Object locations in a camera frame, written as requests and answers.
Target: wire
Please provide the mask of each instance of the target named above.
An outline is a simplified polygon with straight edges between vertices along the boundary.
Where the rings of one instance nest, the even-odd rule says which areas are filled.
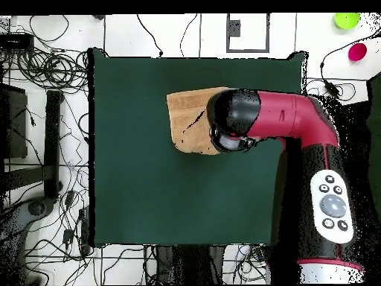
[[[322,79],[314,79],[314,80],[311,80],[307,85],[306,85],[306,88],[312,83],[312,82],[321,82],[321,83],[323,83],[323,84],[325,84],[325,82],[324,82],[324,80],[322,80]],[[356,87],[352,84],[352,83],[338,83],[338,84],[335,84],[334,85],[336,88],[340,88],[341,89],[341,93],[339,93],[338,94],[338,96],[336,97],[338,100],[340,100],[340,101],[350,101],[350,100],[352,100],[353,98],[354,98],[354,96],[356,95]],[[348,99],[342,99],[342,98],[339,98],[339,97],[341,97],[341,96],[343,96],[343,94],[344,94],[344,89],[343,89],[343,87],[345,87],[345,86],[350,86],[352,89],[353,89],[353,94],[351,95],[351,97],[350,98],[348,98]],[[330,93],[329,91],[326,91],[325,93],[323,93],[323,94],[320,94],[320,90],[318,89],[318,88],[310,88],[310,89],[308,89],[307,90],[307,94],[309,94],[310,93],[310,91],[311,90],[317,90],[317,93],[313,93],[314,95],[326,95],[326,94],[328,94],[328,93]]]
[[[71,260],[74,260],[74,261],[79,261],[82,259],[82,257],[76,257],[76,256],[72,256],[72,255],[69,255],[67,252],[63,251],[62,249],[60,249],[59,247],[57,247],[55,244],[53,244],[51,241],[49,241],[48,239],[41,239],[40,241],[38,241],[34,247],[32,249],[30,249],[26,254],[25,256],[28,256],[30,255],[36,248],[39,244],[41,244],[42,242],[46,242],[48,244],[50,244],[52,247],[56,248],[57,251],[61,252],[63,255],[66,255],[67,257],[69,257]]]
[[[111,267],[108,267],[107,269],[104,270],[104,272],[103,272],[103,282],[101,282],[102,286],[104,286],[105,283],[106,283],[106,272],[107,272],[108,270],[111,270],[111,269],[112,269],[112,268],[119,262],[119,260],[121,260],[122,255],[123,255],[126,251],[142,251],[142,250],[143,250],[143,248],[142,248],[142,249],[125,249],[125,250],[123,250],[123,251],[121,252],[121,254],[118,256],[117,261],[116,261]]]
[[[47,280],[46,280],[46,283],[45,283],[44,286],[48,286],[49,279],[50,279],[48,274],[46,274],[46,273],[44,273],[44,272],[41,272],[41,271],[33,270],[33,269],[27,267],[26,265],[25,265],[25,268],[26,268],[27,270],[29,270],[30,272],[35,272],[35,273],[42,274],[42,275],[46,276]]]
[[[58,37],[56,37],[55,39],[42,39],[41,37],[38,37],[38,36],[36,35],[36,33],[34,32],[34,30],[33,30],[33,28],[32,28],[32,19],[33,19],[34,17],[36,17],[36,16],[31,16],[31,18],[29,19],[29,27],[31,28],[31,31],[32,31],[33,35],[34,35],[39,41],[41,41],[41,42],[54,42],[54,41],[60,39],[63,35],[65,35],[66,31],[68,30],[69,22],[68,22],[66,16],[63,15],[63,18],[66,20],[66,28],[65,28],[65,30],[63,31],[63,33],[62,33],[61,35],[59,35]]]
[[[103,18],[103,50],[106,50],[106,16]]]
[[[257,280],[264,280],[265,276],[264,274],[260,271],[260,268],[255,266],[254,263],[260,263],[260,259],[258,258],[257,251],[260,249],[260,246],[255,246],[255,245],[249,245],[249,249],[246,253],[243,253],[241,249],[243,247],[247,247],[248,245],[241,245],[238,246],[238,251],[236,254],[235,258],[235,268],[234,271],[223,273],[223,275],[226,274],[233,274],[233,284],[235,284],[235,278],[236,275],[240,277],[240,284],[244,282],[244,284],[247,284],[248,282],[253,282]],[[244,255],[243,259],[238,262],[238,254]],[[245,271],[245,264],[249,265],[249,271]],[[258,277],[251,278],[250,275],[253,271],[256,271],[257,274],[259,275]]]
[[[222,280],[222,278],[220,278],[220,275],[219,275],[219,273],[217,272],[216,264],[214,263],[214,260],[213,260],[213,258],[211,257],[211,255],[209,255],[209,259],[210,259],[211,264],[213,265],[213,268],[214,268],[214,274],[215,274],[215,276],[216,276],[217,284],[219,284],[219,285],[223,284],[224,281]]]
[[[153,246],[151,246],[151,253],[149,256],[147,256],[147,249],[148,249],[148,246],[143,246],[143,258],[144,258],[144,262],[143,262],[143,273],[142,273],[142,276],[144,275],[144,278],[145,278],[145,284],[146,285],[153,285],[153,283],[156,283],[158,282],[159,280],[159,276],[162,275],[162,274],[165,274],[167,273],[167,271],[162,271],[161,273],[157,273],[153,276],[151,276],[148,271],[147,271],[147,263],[148,261],[150,260],[151,256],[154,255],[154,252],[153,252]]]
[[[65,284],[64,284],[64,286],[67,286],[67,285],[69,285],[70,283],[73,283],[73,285],[72,286],[74,286],[74,284],[75,284],[75,282],[77,281],[77,279],[85,272],[85,270],[87,269],[87,267],[89,266],[89,264],[90,264],[90,261],[91,261],[91,259],[89,259],[89,261],[88,262],[86,262],[86,260],[84,260],[84,264],[83,265],[80,265],[69,277],[68,277],[68,279],[66,280],[66,282],[65,282]],[[84,269],[83,269],[83,271],[80,273],[80,274],[78,274],[79,273],[79,271],[80,271],[80,269],[82,269],[83,267],[85,267]],[[74,275],[74,274],[77,274],[76,275],[76,277],[75,277],[75,279],[73,279],[73,280],[71,280],[70,282],[68,281],[69,279],[71,279],[71,277]]]
[[[373,39],[373,38],[375,38],[375,37],[378,37],[378,36],[379,36],[378,33],[379,33],[380,31],[381,31],[381,27],[379,27],[379,28],[378,28],[372,35],[367,36],[367,37],[363,37],[363,38],[361,38],[361,39],[357,39],[357,40],[355,40],[355,41],[353,41],[353,42],[350,42],[349,44],[344,45],[344,46],[342,46],[342,47],[340,47],[340,48],[337,48],[337,49],[335,49],[335,50],[329,52],[328,54],[326,54],[326,55],[324,56],[322,62],[320,63],[320,75],[321,75],[321,79],[324,81],[326,87],[329,87],[329,83],[328,83],[328,81],[324,78],[324,75],[323,75],[323,67],[324,67],[324,61],[325,61],[325,59],[326,59],[328,56],[330,56],[331,54],[333,54],[333,53],[335,53],[335,52],[337,52],[337,51],[340,51],[340,50],[342,50],[342,49],[344,49],[344,48],[347,48],[348,46],[350,46],[350,45],[352,45],[352,44],[355,44],[355,43],[357,43],[357,42],[361,42],[361,41],[364,41],[364,40],[367,40],[367,39]]]
[[[44,260],[42,260],[42,262],[39,262],[38,265],[36,265],[33,269],[36,269],[37,267],[39,267],[41,264],[43,264],[48,258],[50,258],[56,251],[57,249],[55,249],[50,255],[48,255]]]
[[[197,17],[198,15],[199,15],[199,14],[196,13],[196,15],[194,16],[194,18],[192,18],[192,20],[188,23],[188,25],[187,25],[187,27],[186,27],[186,29],[185,29],[185,31],[184,31],[184,34],[182,34],[182,40],[184,39],[185,34],[187,33],[187,30],[188,30],[188,28],[189,28],[189,25],[192,24],[192,22],[196,19],[196,17]],[[182,40],[181,40],[181,42],[180,42],[180,51],[181,51],[181,53],[182,53],[182,56],[184,56],[184,54],[183,54],[183,52],[182,52]]]
[[[83,115],[80,117],[80,119],[78,120],[78,128],[80,129],[80,131],[81,131],[82,133],[84,133],[84,134],[86,134],[86,135],[88,135],[89,133],[85,132],[85,131],[81,128],[81,126],[80,126],[80,121],[81,121],[82,118],[84,118],[84,117],[87,116],[87,115],[88,115],[88,113],[83,114]]]
[[[11,130],[12,130],[13,132],[15,132],[17,135],[19,135],[21,138],[25,139],[25,140],[32,146],[32,148],[33,148],[33,150],[34,150],[34,153],[36,154],[37,160],[39,161],[39,165],[40,165],[41,167],[43,167],[42,162],[41,162],[41,159],[39,158],[39,153],[37,152],[36,148],[33,146],[32,142],[31,142],[29,139],[27,139],[25,136],[23,136],[22,134],[20,134],[17,130],[15,130],[15,129],[13,129],[13,128],[12,128]]]
[[[103,285],[103,248],[100,248],[100,286]]]
[[[163,51],[158,47],[158,45],[156,44],[156,39],[155,37],[153,37],[153,35],[147,30],[147,28],[143,25],[143,23],[141,22],[140,20],[140,17],[138,14],[136,14],[136,17],[138,18],[138,21],[140,23],[140,25],[142,26],[142,28],[153,38],[153,42],[155,43],[155,46],[156,48],[159,50],[159,57],[161,57],[163,55]]]
[[[94,275],[95,285],[99,286],[98,283],[97,283],[97,277],[95,276],[95,259],[94,258],[92,259],[92,272],[93,272],[93,275]]]

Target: button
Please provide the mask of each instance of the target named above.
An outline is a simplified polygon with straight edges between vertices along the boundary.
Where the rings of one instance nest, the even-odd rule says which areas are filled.
[[[325,218],[323,220],[323,226],[327,229],[332,229],[335,226],[335,223],[330,218]]]
[[[323,192],[323,193],[327,193],[327,192],[330,190],[330,188],[328,187],[328,185],[325,185],[325,184],[320,185],[320,186],[318,187],[318,189],[319,189],[320,192]]]
[[[346,232],[348,230],[348,224],[344,222],[343,220],[339,220],[337,223],[337,226],[342,230],[343,232]]]
[[[325,180],[326,180],[328,183],[334,183],[334,182],[335,182],[335,179],[334,179],[332,176],[326,176],[326,177],[325,177]]]
[[[334,218],[343,217],[347,211],[345,201],[333,194],[328,194],[321,199],[320,208],[323,213]]]
[[[340,188],[339,186],[335,186],[333,188],[333,191],[336,193],[336,194],[341,194],[342,193],[342,188]]]

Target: floor tile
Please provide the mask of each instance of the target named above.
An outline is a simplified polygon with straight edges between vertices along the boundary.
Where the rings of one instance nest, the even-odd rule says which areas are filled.
[[[380,27],[368,13],[362,14],[359,24],[350,30],[335,26],[335,13],[298,13],[296,49],[310,53],[307,64],[308,77],[321,77],[320,64],[324,56],[353,41],[372,35]],[[345,79],[370,79],[381,71],[381,39],[368,39],[364,42],[367,54],[358,62],[348,58],[350,46],[332,53],[324,61],[325,77]]]

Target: white floor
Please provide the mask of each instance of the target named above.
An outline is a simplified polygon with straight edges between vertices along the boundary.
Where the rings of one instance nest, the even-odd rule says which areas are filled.
[[[310,55],[307,76],[309,81],[311,81],[315,78],[320,78],[319,65],[325,54],[356,39],[371,35],[376,30],[375,23],[377,23],[377,21],[374,21],[371,16],[364,16],[359,25],[353,30],[339,30],[333,24],[333,14],[334,13],[271,13],[269,53],[260,54],[226,53],[226,15],[222,13],[202,14],[200,38],[200,14],[198,14],[193,23],[189,26],[182,41],[182,51],[185,57],[198,57],[200,55],[201,57],[268,57],[281,59],[287,58],[294,51],[308,51]],[[181,57],[180,42],[185,28],[195,15],[195,13],[173,15],[142,14],[140,18],[145,27],[156,38],[157,45],[164,52],[163,57]],[[235,19],[240,18],[239,14],[234,15]],[[96,20],[90,15],[66,17],[70,22],[66,34],[56,42],[49,43],[49,45],[55,48],[78,51],[85,51],[89,47],[103,48],[103,21]],[[29,18],[29,16],[18,16],[16,23],[22,25],[25,30],[30,31]],[[253,14],[251,17],[241,15],[241,18],[242,21],[250,21],[250,19],[255,19],[255,15]],[[242,28],[248,28],[248,25],[249,23],[242,23]],[[17,29],[21,28],[16,26],[12,27],[12,31],[16,31]],[[33,18],[33,30],[40,38],[53,39],[65,30],[65,20],[62,16],[38,16]],[[258,34],[260,32],[263,33],[264,28],[258,26],[257,32]],[[368,94],[365,81],[381,71],[381,58],[379,53],[381,39],[368,40],[365,44],[368,47],[368,53],[365,58],[358,63],[351,63],[347,58],[349,48],[330,55],[325,62],[324,76],[327,79],[333,79],[335,84],[352,83],[356,87],[355,96],[350,101],[344,102],[346,104],[367,100]],[[44,49],[38,41],[35,42],[35,46]],[[155,47],[152,37],[139,24],[136,15],[106,16],[104,48],[109,56],[113,57],[157,57],[159,55],[159,51]],[[17,70],[12,70],[11,77],[23,78]],[[27,124],[26,136],[33,143],[39,154],[39,158],[42,160],[45,137],[45,91],[27,81],[11,80],[10,84],[26,89],[28,94],[28,109],[41,116],[41,118],[35,116],[35,127]],[[308,86],[308,89],[311,88],[317,88],[321,94],[325,93],[324,87],[319,82],[312,82]],[[350,98],[353,94],[351,86],[343,86],[343,93],[343,99]],[[83,136],[76,124],[76,120],[78,121],[82,114],[89,111],[87,98],[83,92],[78,92],[74,95],[65,95],[65,99],[67,101],[64,102],[61,107],[62,120],[65,124],[61,124],[60,133],[61,136],[63,136],[70,132],[71,129],[72,135],[78,140],[68,136],[61,141],[63,155],[61,155],[60,179],[64,185],[63,192],[74,184],[74,178],[78,171],[81,174],[82,185],[87,186],[88,176],[86,175],[86,169],[89,156],[88,145],[83,141]],[[82,120],[81,126],[84,130],[87,130],[87,117]],[[29,154],[26,159],[12,159],[10,163],[6,161],[7,165],[9,165],[9,170],[24,168],[24,165],[39,165],[38,159],[36,155],[34,155],[30,145],[28,145],[28,152]],[[65,161],[71,165],[70,168],[68,168]],[[12,191],[10,200],[8,200],[6,204],[16,201],[27,188],[28,187],[24,187]],[[74,190],[80,191],[81,189],[81,186],[76,183]],[[28,191],[23,199],[41,195],[42,193],[42,186],[38,186]],[[85,194],[84,198],[84,203],[87,205],[89,202],[88,194]],[[80,204],[82,203],[78,203],[72,209],[74,219],[78,216]],[[57,246],[62,243],[63,227],[60,227],[60,220],[49,227],[32,232],[40,227],[54,223],[58,216],[58,206],[56,205],[49,217],[32,226],[31,232],[28,234],[26,249],[31,249],[35,246],[36,242],[41,239],[52,240]],[[103,249],[102,259],[100,259],[101,250],[96,249],[89,259],[88,267],[76,279],[75,285],[99,285],[100,275],[102,274],[101,268],[102,271],[105,271],[105,269],[111,267],[121,252],[127,248],[138,250],[141,249],[142,246],[109,245]],[[63,263],[63,254],[59,251],[54,252],[55,249],[50,244],[42,242],[37,249],[39,250],[33,251],[27,257],[27,260],[30,262],[44,261],[43,264],[37,267],[37,270],[41,270],[49,275],[48,285],[64,285],[68,277],[79,267],[76,261]],[[231,245],[228,246],[228,249],[225,251],[224,272],[234,270],[237,250],[237,245]],[[75,243],[71,254],[79,255]],[[105,284],[135,285],[139,283],[142,278],[142,264],[142,251],[126,251],[122,259],[112,269],[106,272]],[[38,265],[38,263],[30,263],[28,266],[33,268],[36,265]],[[150,260],[149,270],[151,274],[154,274],[154,260]],[[225,275],[224,280],[227,283],[231,283],[231,275]]]

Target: control panel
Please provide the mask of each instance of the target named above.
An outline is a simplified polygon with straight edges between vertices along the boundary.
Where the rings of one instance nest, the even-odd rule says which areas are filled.
[[[320,235],[337,244],[353,238],[353,224],[347,187],[335,171],[317,172],[310,182],[315,228]]]

